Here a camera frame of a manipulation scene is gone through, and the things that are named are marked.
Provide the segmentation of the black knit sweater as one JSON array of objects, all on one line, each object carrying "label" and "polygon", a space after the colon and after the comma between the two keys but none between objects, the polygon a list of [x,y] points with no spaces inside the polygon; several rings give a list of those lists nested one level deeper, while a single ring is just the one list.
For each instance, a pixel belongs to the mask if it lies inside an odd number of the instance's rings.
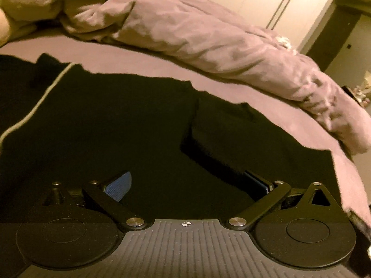
[{"label": "black knit sweater", "polygon": [[226,218],[250,206],[251,171],[340,198],[331,153],[302,146],[246,103],[183,82],[90,73],[43,54],[1,56],[1,221],[53,181],[79,188],[130,172],[123,204],[149,218]]}]

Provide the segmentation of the purple bed sheet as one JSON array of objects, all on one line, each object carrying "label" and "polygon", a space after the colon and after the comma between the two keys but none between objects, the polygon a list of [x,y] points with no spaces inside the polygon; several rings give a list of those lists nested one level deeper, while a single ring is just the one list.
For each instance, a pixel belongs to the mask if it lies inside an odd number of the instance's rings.
[{"label": "purple bed sheet", "polygon": [[47,53],[64,63],[79,63],[92,73],[131,73],[147,77],[172,77],[192,83],[197,90],[207,91],[232,103],[246,102],[268,120],[283,128],[303,146],[330,150],[338,179],[342,205],[370,223],[368,196],[358,170],[339,142],[310,115],[294,104],[229,80],[208,77],[175,59],[131,47],[79,41],[57,29],[38,32],[1,47],[1,53],[36,62]]}]

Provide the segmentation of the wrapped flower bouquet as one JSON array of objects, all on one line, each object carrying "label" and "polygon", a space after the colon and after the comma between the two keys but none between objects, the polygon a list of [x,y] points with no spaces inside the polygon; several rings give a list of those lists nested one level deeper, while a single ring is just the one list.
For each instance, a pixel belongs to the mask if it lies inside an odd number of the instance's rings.
[{"label": "wrapped flower bouquet", "polygon": [[357,85],[352,89],[352,93],[355,96],[355,100],[364,108],[370,104],[370,71],[366,70],[360,85]]}]

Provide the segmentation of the purple crumpled duvet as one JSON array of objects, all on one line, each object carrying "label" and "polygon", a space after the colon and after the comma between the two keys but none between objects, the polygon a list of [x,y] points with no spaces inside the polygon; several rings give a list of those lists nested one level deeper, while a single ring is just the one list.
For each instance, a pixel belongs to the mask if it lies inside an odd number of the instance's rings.
[{"label": "purple crumpled duvet", "polygon": [[275,32],[209,0],[66,0],[62,24],[81,40],[127,44],[296,101],[352,154],[370,149],[370,116]]}]

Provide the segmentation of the pink bolster pillow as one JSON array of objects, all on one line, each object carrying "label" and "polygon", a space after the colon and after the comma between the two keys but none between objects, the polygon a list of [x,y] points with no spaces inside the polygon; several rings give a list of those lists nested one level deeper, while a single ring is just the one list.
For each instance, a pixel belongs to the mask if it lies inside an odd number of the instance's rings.
[{"label": "pink bolster pillow", "polygon": [[30,22],[15,21],[2,8],[0,10],[0,46],[27,36],[36,30],[36,25]]}]

